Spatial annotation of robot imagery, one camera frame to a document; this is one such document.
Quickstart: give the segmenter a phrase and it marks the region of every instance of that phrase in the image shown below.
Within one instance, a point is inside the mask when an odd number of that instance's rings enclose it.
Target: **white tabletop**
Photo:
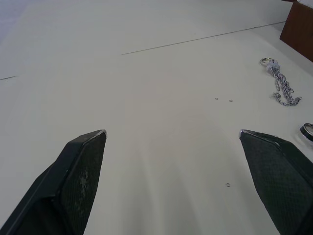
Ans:
[[[277,1],[282,10],[273,14],[259,2],[234,4],[247,15],[226,14],[225,22],[212,16],[232,12],[225,1],[206,9],[204,1],[198,9],[174,1],[173,21],[165,20],[165,3],[153,1],[136,1],[130,12],[100,1],[30,7],[0,46],[1,77],[18,76],[0,81],[0,224],[68,141],[106,129],[85,234],[278,235],[238,133],[279,136],[313,160],[296,139],[300,126],[312,122],[313,64],[279,40],[283,23],[121,55],[241,30],[241,20],[252,27],[283,21],[290,8]],[[245,5],[249,11],[240,9]],[[117,18],[131,19],[124,26],[114,21],[118,10]],[[303,97],[298,106],[270,97],[274,78],[258,64],[263,57],[278,60],[294,95]]]

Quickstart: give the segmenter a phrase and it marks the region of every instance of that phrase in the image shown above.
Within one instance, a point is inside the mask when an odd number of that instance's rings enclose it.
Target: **metal chain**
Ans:
[[[299,101],[302,99],[302,97],[293,98],[291,93],[293,93],[293,89],[289,86],[289,82],[287,82],[286,77],[280,72],[280,66],[278,62],[271,58],[264,58],[260,61],[260,63],[263,66],[267,67],[267,71],[275,78],[275,86],[276,90],[278,92],[273,93],[274,98],[278,103],[284,106],[295,106],[299,103]],[[281,95],[279,94],[280,86],[279,82],[281,84],[281,89],[283,91],[283,95],[287,101],[283,102],[281,100]]]

